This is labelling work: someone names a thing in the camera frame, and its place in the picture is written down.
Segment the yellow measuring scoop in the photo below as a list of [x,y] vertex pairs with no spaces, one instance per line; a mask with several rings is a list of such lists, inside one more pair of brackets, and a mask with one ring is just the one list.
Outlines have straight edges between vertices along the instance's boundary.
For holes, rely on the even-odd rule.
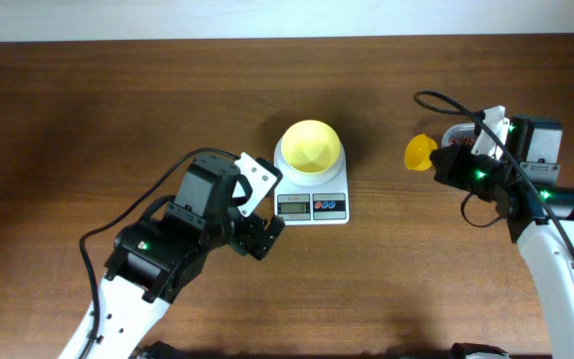
[[407,145],[404,163],[409,171],[424,172],[432,166],[430,155],[437,143],[424,134],[413,137]]

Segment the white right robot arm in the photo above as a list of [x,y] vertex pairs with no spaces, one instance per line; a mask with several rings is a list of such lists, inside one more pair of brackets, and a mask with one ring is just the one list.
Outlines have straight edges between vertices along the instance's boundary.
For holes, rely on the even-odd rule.
[[557,183],[563,128],[515,116],[498,122],[496,143],[474,124],[446,131],[430,154],[435,180],[492,202],[525,261],[555,358],[574,358],[574,188]]

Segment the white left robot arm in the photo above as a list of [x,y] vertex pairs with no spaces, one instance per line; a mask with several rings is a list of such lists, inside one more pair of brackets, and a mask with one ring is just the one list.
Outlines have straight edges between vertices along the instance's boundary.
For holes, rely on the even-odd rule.
[[180,290],[201,273],[207,255],[228,245],[263,259],[285,226],[258,204],[282,179],[262,158],[200,149],[178,192],[154,200],[117,235],[92,303],[61,355],[127,358],[162,319]]

